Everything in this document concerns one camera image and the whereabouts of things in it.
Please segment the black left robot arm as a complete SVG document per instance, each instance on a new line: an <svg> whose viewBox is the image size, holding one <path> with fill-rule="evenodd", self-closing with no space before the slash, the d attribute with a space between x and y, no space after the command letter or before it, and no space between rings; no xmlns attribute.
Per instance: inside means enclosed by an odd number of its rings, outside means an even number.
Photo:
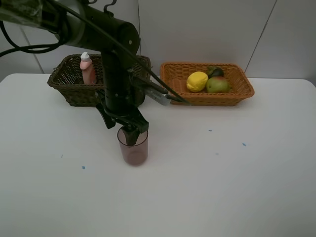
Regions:
<svg viewBox="0 0 316 237"><path fill-rule="evenodd" d="M149 65L137 56L140 38L133 24L91 7L89 0L3 0L0 21L47 30L57 38L57 43L28 46L9 40L12 49L1 56L19 51L44 54L63 45L98 51L97 76L103 81L93 92L106 127L121 124L129 146L148 131L138 108L150 83Z"/></svg>

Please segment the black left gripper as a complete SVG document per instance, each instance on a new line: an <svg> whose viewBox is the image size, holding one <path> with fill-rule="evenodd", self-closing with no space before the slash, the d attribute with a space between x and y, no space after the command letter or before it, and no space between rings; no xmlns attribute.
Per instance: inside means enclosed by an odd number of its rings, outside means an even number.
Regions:
<svg viewBox="0 0 316 237"><path fill-rule="evenodd" d="M101 114L107 129L115 127L116 123L124 125L122 131L128 146L137 143L139 130L149 128L149 122L138 110L145 100L145 92L133 85L134 82L144 81L149 81L147 73L104 71L104 88L96 91L98 104L95 108Z"/></svg>

